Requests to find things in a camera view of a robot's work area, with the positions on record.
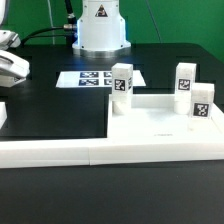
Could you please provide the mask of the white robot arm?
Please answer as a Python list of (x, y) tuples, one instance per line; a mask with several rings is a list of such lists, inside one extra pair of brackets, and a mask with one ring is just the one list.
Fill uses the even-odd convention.
[(0, 87), (13, 87), (26, 80), (30, 73), (30, 64), (8, 52), (16, 48), (21, 41), (17, 33), (1, 28), (6, 19), (9, 0), (0, 0)]

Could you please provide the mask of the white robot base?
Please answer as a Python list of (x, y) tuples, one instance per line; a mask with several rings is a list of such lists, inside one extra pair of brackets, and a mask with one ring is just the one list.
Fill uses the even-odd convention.
[(82, 0), (73, 53), (91, 58), (111, 58), (130, 51), (126, 22), (120, 15), (119, 0)]

